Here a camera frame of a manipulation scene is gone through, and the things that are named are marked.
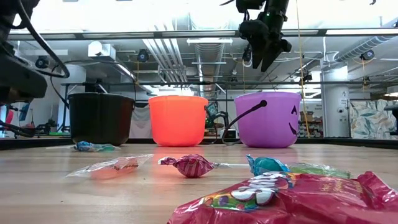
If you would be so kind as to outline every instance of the wrapped candy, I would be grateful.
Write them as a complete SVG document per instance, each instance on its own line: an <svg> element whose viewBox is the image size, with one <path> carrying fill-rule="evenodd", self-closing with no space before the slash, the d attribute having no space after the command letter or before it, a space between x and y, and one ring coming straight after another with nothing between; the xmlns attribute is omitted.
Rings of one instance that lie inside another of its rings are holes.
<svg viewBox="0 0 398 224"><path fill-rule="evenodd" d="M152 154L148 154L118 157L75 170L68 174L67 177L89 177L97 180L112 179L131 173L152 156Z"/></svg>
<svg viewBox="0 0 398 224"><path fill-rule="evenodd" d="M174 210L168 224L397 223L398 193L373 172L357 179L268 172Z"/></svg>
<svg viewBox="0 0 398 224"><path fill-rule="evenodd" d="M86 141L78 142L73 148L79 152L110 152L115 149L120 149L111 144L93 144Z"/></svg>
<svg viewBox="0 0 398 224"><path fill-rule="evenodd" d="M271 157L258 157L253 159L250 155L246 156L251 172L255 175L261 175L269 171L285 171L285 172L296 172L304 174L316 174L324 175L329 177L341 177L349 179L351 173L348 171L338 170L327 165L316 165L316 164L306 164L306 163L293 163L293 164L283 164L278 159Z"/></svg>
<svg viewBox="0 0 398 224"><path fill-rule="evenodd" d="M197 154L183 156L180 159L165 157L160 159L158 164L173 165L182 175L189 178L201 177L207 172L217 168L248 167L246 164L209 162L203 156Z"/></svg>

